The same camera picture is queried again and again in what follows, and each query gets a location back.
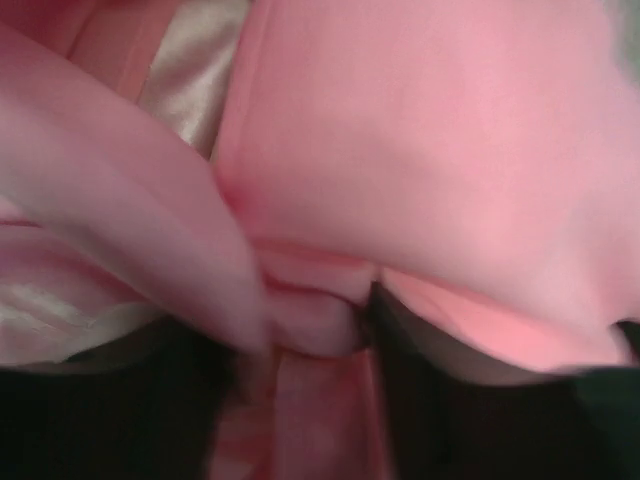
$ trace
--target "pink garment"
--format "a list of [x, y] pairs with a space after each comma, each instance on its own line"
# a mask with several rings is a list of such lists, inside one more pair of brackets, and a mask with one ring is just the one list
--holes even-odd
[[214, 178], [130, 103], [177, 0], [0, 0], [0, 285], [276, 346], [213, 478], [388, 478], [353, 354], [374, 279], [525, 369], [629, 361], [609, 326], [638, 314], [640, 104], [603, 3], [255, 0]]

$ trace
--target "pink cloth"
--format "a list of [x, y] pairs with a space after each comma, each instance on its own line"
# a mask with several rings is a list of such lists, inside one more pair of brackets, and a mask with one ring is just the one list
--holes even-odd
[[604, 2], [256, 0], [215, 177], [126, 100], [175, 1], [40, 3], [0, 1], [0, 239], [46, 268], [0, 283], [66, 276], [77, 305], [86, 268], [108, 305], [275, 345], [214, 478], [389, 474], [352, 354], [374, 279], [526, 369], [629, 361], [609, 326], [638, 315], [640, 104]]

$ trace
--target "shiny fabric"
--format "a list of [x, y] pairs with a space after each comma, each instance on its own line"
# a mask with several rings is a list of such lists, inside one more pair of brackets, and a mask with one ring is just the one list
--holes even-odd
[[246, 0], [186, 0], [164, 35], [139, 105], [210, 158]]
[[107, 279], [68, 303], [149, 302], [253, 355], [213, 478], [389, 478], [375, 279], [524, 370], [631, 361], [609, 326], [638, 313], [640, 103], [603, 2], [256, 0], [213, 173], [132, 103], [178, 2], [53, 5], [0, 1], [0, 235], [73, 251], [38, 245], [32, 283]]
[[47, 231], [4, 225], [0, 250], [0, 365], [60, 362], [158, 317]]

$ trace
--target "crumpled fabric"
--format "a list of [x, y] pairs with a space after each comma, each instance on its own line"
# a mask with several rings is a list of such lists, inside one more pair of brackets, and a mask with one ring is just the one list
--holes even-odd
[[225, 480], [392, 478], [374, 280], [523, 369], [631, 361], [640, 104], [603, 2], [255, 0], [213, 171], [134, 104], [177, 7], [0, 2], [0, 301], [67, 335], [5, 316], [2, 355], [64, 353], [47, 295], [247, 352]]

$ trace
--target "black fabric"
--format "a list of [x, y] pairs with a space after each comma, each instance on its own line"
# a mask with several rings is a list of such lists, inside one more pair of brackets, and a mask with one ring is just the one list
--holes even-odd
[[572, 379], [523, 387], [457, 381], [418, 353], [399, 314], [411, 313], [377, 286], [367, 323], [399, 480], [620, 478]]
[[[640, 352], [640, 325], [621, 322], [629, 344]], [[607, 439], [622, 478], [640, 479], [640, 369], [601, 368], [575, 380], [580, 401]]]
[[96, 375], [0, 373], [3, 480], [200, 480], [231, 352], [192, 332]]

